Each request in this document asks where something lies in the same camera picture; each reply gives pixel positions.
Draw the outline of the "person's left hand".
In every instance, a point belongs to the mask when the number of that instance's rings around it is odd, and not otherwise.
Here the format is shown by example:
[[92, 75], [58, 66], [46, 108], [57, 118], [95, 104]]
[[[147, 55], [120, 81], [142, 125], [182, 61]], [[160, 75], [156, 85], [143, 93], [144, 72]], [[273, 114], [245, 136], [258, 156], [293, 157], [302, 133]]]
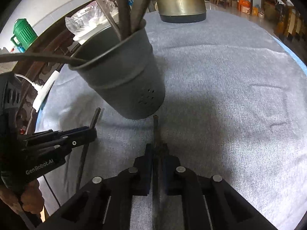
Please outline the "person's left hand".
[[39, 185], [38, 180], [30, 182], [20, 197], [17, 197], [6, 186], [1, 185], [1, 200], [17, 214], [24, 210], [40, 218], [44, 208], [44, 198]]

